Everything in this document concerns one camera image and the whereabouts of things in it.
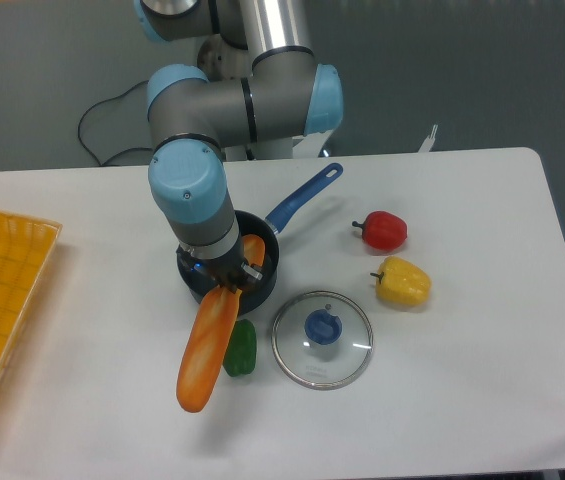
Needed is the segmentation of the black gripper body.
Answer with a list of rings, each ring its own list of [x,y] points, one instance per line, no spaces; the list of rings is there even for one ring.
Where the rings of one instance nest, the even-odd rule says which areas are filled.
[[[180,245],[176,250],[177,267],[183,281],[193,290],[210,290],[216,285],[231,289],[246,283],[244,248],[235,243],[219,257],[196,257]]]

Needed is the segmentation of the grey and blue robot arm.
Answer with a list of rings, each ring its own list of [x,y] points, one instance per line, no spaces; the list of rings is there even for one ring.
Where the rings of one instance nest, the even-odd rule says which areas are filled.
[[[315,59],[301,1],[138,1],[134,9],[149,38],[214,34],[246,50],[247,71],[234,78],[214,81],[183,64],[151,76],[148,178],[188,260],[222,286],[258,285],[221,151],[336,129],[344,110],[338,72]]]

